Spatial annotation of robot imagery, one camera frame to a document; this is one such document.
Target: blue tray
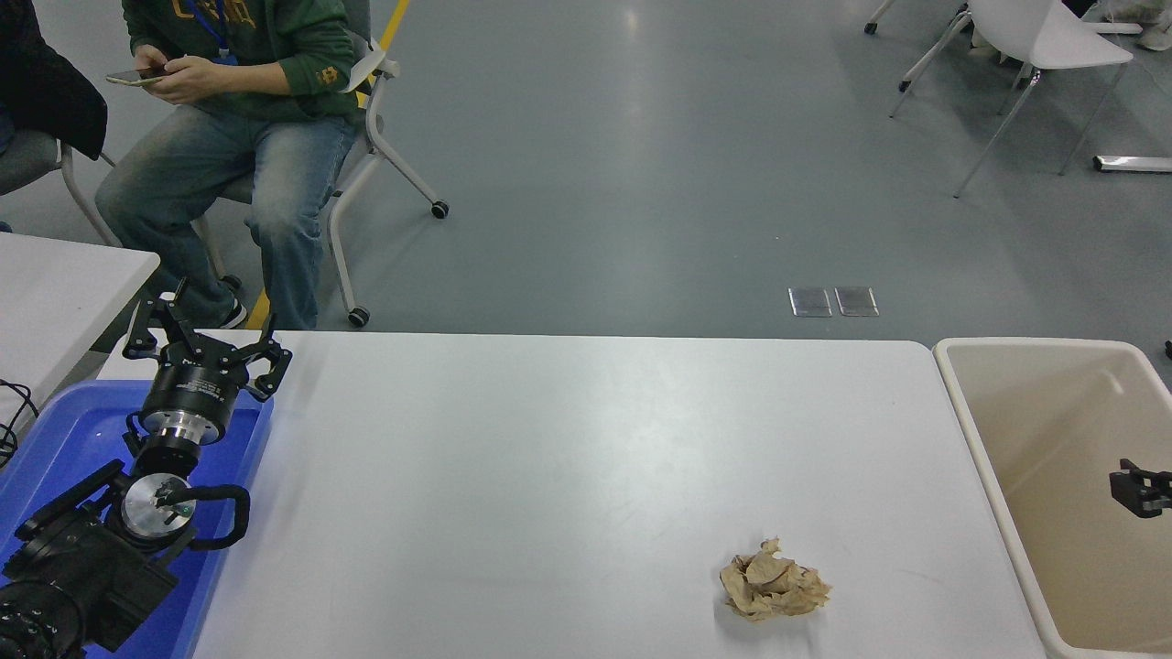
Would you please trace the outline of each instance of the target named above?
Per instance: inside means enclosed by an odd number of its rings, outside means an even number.
[[[20,450],[0,473],[0,562],[20,549],[21,542],[12,534],[39,508],[110,460],[118,458],[127,463],[125,469],[130,468],[132,460],[122,441],[125,417],[142,408],[149,390],[146,381],[89,381],[49,401]],[[270,403],[258,403],[241,393],[227,435],[204,449],[191,484],[251,485],[268,439],[271,413]],[[223,536],[232,528],[232,509],[225,502],[200,502],[195,524],[197,537]],[[248,542],[247,536],[240,542]],[[91,645],[86,648],[87,657],[189,659],[224,558],[225,551],[184,551],[169,566],[179,585],[155,613],[116,654]],[[4,583],[7,579],[0,577]]]

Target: hand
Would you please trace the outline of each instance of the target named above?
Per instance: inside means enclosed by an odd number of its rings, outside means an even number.
[[[163,67],[168,75],[144,87],[157,98],[172,106],[195,103],[213,94],[227,91],[232,67],[217,64],[204,57],[188,55],[166,62]]]
[[[151,46],[150,43],[143,43],[138,48],[135,48],[135,68],[136,69],[155,69],[159,68],[166,63],[166,55],[162,50]]]

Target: trash bin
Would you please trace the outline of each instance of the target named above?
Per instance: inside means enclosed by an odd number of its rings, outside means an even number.
[[[933,349],[1030,613],[1056,658],[1172,658],[1172,511],[1111,497],[1172,471],[1172,395],[1134,346],[946,339]]]

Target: person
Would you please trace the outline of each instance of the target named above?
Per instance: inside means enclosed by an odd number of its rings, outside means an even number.
[[[122,0],[136,69],[176,109],[102,182],[96,205],[123,245],[158,253],[151,294],[186,287],[195,327],[247,311],[212,273],[191,223],[253,174],[246,224],[260,246],[274,326],[312,330],[321,261],[318,213],[361,122],[345,89],[354,50],[339,0]]]
[[[36,130],[98,158],[105,100],[46,43],[32,0],[0,0],[0,144],[13,143],[20,130]]]
[[[1172,48],[1172,1],[1170,0],[1112,0],[1106,2],[1104,19],[1113,22],[1139,23],[1144,32],[1136,45],[1161,53]]]

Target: blue lanyard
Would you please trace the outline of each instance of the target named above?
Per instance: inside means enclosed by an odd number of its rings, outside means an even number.
[[[188,6],[191,7],[191,13],[195,14],[196,20],[199,21],[199,25],[204,26],[204,29],[207,30],[207,34],[211,34],[212,36],[216,38],[216,43],[219,46],[219,54],[220,54],[220,56],[216,59],[216,62],[220,64],[234,64],[236,56],[233,56],[232,53],[229,52],[227,47],[227,18],[225,18],[224,15],[224,0],[216,0],[216,14],[219,16],[222,32],[216,32],[216,28],[213,28],[211,23],[207,22],[207,19],[204,18],[204,14],[203,12],[199,11],[199,7],[196,7],[196,0],[188,0]]]

